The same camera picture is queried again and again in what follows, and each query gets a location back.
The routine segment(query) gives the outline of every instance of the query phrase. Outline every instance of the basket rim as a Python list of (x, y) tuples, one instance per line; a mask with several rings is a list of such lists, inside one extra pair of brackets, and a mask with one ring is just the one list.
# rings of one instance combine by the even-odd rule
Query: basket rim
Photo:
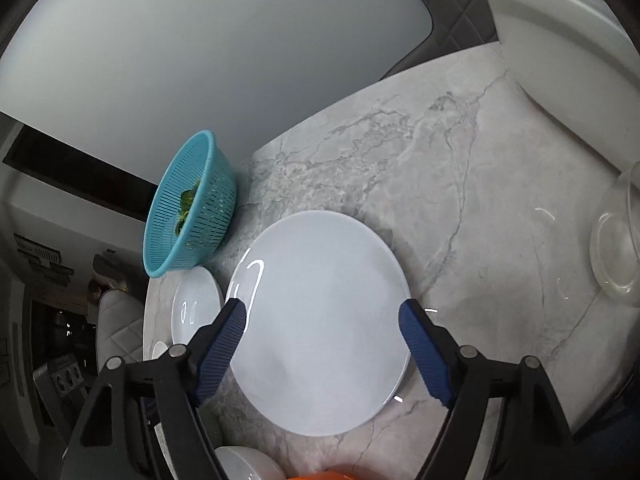
[(157, 269), (150, 269), (147, 263), (148, 261), (147, 255), (148, 255), (148, 252), (150, 251), (148, 244), (150, 241), (151, 229), (150, 229), (149, 217), (147, 217), (146, 219), (145, 234), (143, 237), (143, 244), (142, 244), (142, 261), (145, 267), (145, 272), (148, 274), (150, 278), (159, 278), (165, 272), (167, 272), (173, 260), (175, 259), (176, 254), (178, 253), (178, 251), (182, 249), (186, 239), (188, 238), (188, 233), (191, 231), (191, 227), (195, 222), (197, 215), (193, 215), (191, 214), (191, 212), (198, 211), (200, 209), (200, 205), (202, 204), (202, 200), (204, 199), (204, 195), (206, 194), (206, 192), (204, 191), (204, 188), (206, 186), (202, 185), (203, 184), (202, 181), (204, 179), (204, 176), (210, 173), (210, 168), (213, 165), (213, 160), (216, 153), (216, 137), (214, 134), (211, 133), (210, 130), (200, 130), (196, 134), (193, 134), (180, 147), (180, 150), (178, 150), (178, 152), (174, 155), (174, 158), (172, 158), (171, 162), (169, 163), (166, 170), (164, 171), (164, 175), (160, 180), (160, 184), (158, 185), (158, 189), (156, 190), (154, 199), (151, 202), (151, 208), (149, 209), (149, 216), (151, 216), (151, 213), (155, 212), (156, 208), (158, 207), (158, 202), (160, 202), (162, 193), (164, 192), (164, 189), (167, 186), (169, 176), (172, 173), (172, 169), (174, 168), (174, 163), (176, 163), (184, 155), (184, 152), (186, 152), (193, 145), (193, 143), (196, 142), (200, 137), (205, 137), (208, 141), (207, 142), (207, 158), (204, 163), (204, 169), (202, 170), (202, 174), (200, 175), (200, 185), (198, 186), (198, 190), (196, 192), (195, 197), (193, 197), (193, 204), (191, 204), (191, 208), (189, 209), (187, 218), (184, 221), (184, 225), (182, 226), (182, 230), (180, 231), (180, 234), (178, 235), (174, 243), (174, 246), (169, 251), (169, 254), (164, 259), (164, 262), (162, 262), (162, 264)]

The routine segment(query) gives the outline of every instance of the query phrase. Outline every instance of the marble tabletop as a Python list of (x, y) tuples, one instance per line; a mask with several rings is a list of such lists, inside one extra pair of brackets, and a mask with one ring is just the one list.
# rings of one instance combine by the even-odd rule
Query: marble tabletop
[[(497, 43), (385, 79), (303, 121), (239, 171), (238, 208), (206, 263), (223, 291), (252, 240), (292, 213), (327, 209), (372, 228), (412, 295), (460, 344), (518, 362), (539, 356), (573, 428), (640, 348), (640, 310), (609, 300), (589, 261), (593, 215), (616, 171), (522, 91)], [(170, 342), (179, 272), (152, 280), (143, 352)], [(300, 436), (266, 420), (228, 372), (207, 409), (228, 442), (288, 476), (326, 468), (414, 479), (446, 410), (410, 366), (391, 400), (348, 433)], [(481, 478), (492, 402), (468, 478)]]

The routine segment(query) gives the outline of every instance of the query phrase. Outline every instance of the ribbed blue rubber pad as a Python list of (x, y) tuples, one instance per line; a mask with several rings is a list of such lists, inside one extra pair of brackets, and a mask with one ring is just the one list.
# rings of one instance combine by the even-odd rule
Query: ribbed blue rubber pad
[(238, 301), (200, 364), (198, 386), (195, 389), (195, 396), (200, 404), (218, 390), (220, 381), (236, 352), (245, 323), (246, 309), (244, 303)]
[(456, 399), (449, 384), (449, 368), (407, 302), (400, 305), (398, 323), (431, 397), (452, 408)]

